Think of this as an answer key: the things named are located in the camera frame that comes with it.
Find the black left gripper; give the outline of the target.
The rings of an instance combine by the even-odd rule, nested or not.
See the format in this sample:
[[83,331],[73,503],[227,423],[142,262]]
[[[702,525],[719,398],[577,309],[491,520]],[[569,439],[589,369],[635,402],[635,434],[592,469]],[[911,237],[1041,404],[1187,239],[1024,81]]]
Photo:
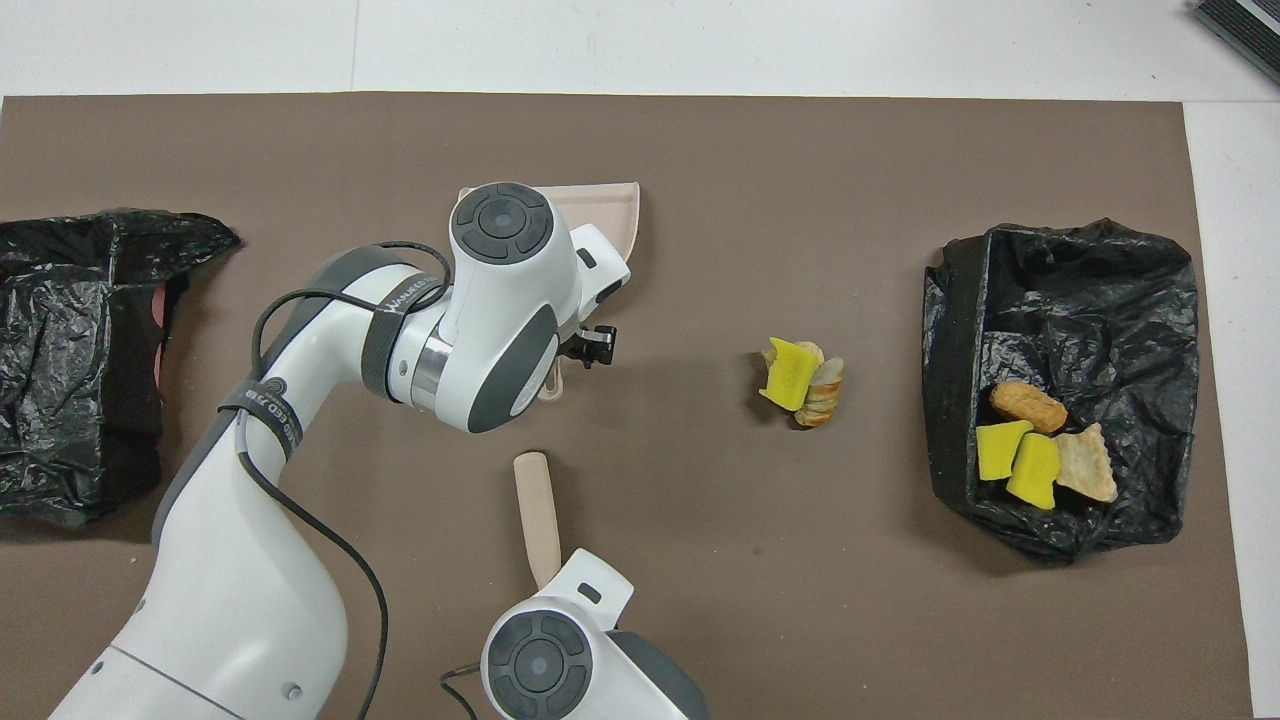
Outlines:
[[558,347],[558,355],[571,361],[611,366],[614,359],[617,328],[595,325],[590,329],[590,340],[584,331],[573,332]]

